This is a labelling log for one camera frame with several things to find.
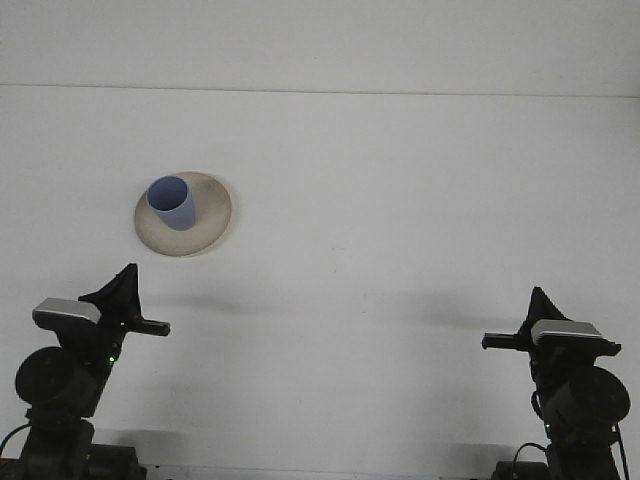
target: white wall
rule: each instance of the white wall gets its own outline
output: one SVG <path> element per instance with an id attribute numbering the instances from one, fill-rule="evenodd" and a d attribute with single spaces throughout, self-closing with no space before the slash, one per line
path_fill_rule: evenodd
<path id="1" fill-rule="evenodd" d="M 2 0 L 0 82 L 640 94 L 635 0 Z"/>

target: white surface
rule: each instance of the white surface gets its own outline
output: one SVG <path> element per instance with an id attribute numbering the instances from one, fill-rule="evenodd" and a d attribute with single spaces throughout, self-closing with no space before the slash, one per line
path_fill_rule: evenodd
<path id="1" fill-rule="evenodd" d="M 0 82 L 640 95 L 636 0 L 0 0 Z"/>
<path id="2" fill-rule="evenodd" d="M 209 467 L 148 466 L 147 480 L 444 480 L 426 476 L 382 476 L 349 473 L 231 470 Z"/>
<path id="3" fill-rule="evenodd" d="M 129 261 L 143 312 L 173 331 L 127 338 L 94 420 L 145 463 L 486 476 L 544 441 L 527 356 L 480 347 L 518 328 L 534 285 L 623 343 L 600 364 L 640 398 L 639 100 L 2 87 L 0 101 L 0 431 L 25 410 L 20 362 L 55 343 L 31 309 Z M 182 170 L 225 180 L 237 208 L 211 252 L 173 259 L 142 245 L 133 210 Z M 623 423 L 632 469 L 638 418 Z"/>

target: beige plate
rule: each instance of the beige plate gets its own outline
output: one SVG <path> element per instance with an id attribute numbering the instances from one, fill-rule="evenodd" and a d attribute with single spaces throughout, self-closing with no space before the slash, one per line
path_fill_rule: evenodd
<path id="1" fill-rule="evenodd" d="M 134 223 L 142 243 L 151 250 L 181 257 L 210 247 L 224 233 L 231 219 L 229 192 L 218 180 L 199 172 L 177 173 L 189 187 L 196 204 L 196 223 L 189 230 L 168 227 L 147 203 L 147 192 L 136 206 Z"/>

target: blue cup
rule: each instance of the blue cup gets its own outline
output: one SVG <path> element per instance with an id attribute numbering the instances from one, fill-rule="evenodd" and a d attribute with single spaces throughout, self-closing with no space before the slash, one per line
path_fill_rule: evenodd
<path id="1" fill-rule="evenodd" d="M 174 230 L 188 230 L 196 223 L 196 205 L 191 189 L 180 177 L 170 175 L 153 182 L 147 190 L 147 202 Z"/>

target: cable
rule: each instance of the cable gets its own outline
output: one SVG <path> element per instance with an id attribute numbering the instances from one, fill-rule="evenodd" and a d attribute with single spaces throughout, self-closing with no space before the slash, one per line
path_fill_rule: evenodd
<path id="1" fill-rule="evenodd" d="M 7 443 L 9 442 L 9 439 L 11 437 L 13 437 L 16 433 L 18 433 L 20 430 L 24 430 L 25 428 L 28 428 L 30 426 L 31 426 L 30 423 L 26 423 L 24 425 L 21 425 L 18 428 L 14 428 L 13 430 L 11 430 L 8 433 L 8 435 L 6 437 L 4 437 L 4 440 L 2 440 L 2 443 L 0 443 L 0 458 L 2 458 L 2 452 L 4 451 L 4 447 L 7 446 Z"/>
<path id="2" fill-rule="evenodd" d="M 538 445 L 537 443 L 527 442 L 521 445 L 516 454 L 513 456 L 513 462 L 511 462 L 511 480 L 516 480 L 516 462 L 518 461 L 518 455 L 520 455 L 520 452 L 525 447 L 535 447 L 541 452 L 547 452 L 546 448 L 544 448 L 542 445 Z"/>
<path id="3" fill-rule="evenodd" d="M 622 432 L 620 431 L 620 425 L 616 424 L 613 428 L 618 435 L 618 446 L 620 447 L 620 458 L 622 459 L 622 470 L 624 471 L 624 478 L 626 480 L 629 480 L 629 465 L 627 465 L 627 454 L 624 451 L 624 443 L 622 443 Z"/>
<path id="4" fill-rule="evenodd" d="M 540 408 L 540 398 L 537 390 L 534 390 L 531 394 L 531 406 L 533 407 L 533 411 L 536 412 L 536 415 L 538 415 L 538 418 L 544 421 L 544 418 L 542 418 L 542 409 Z"/>

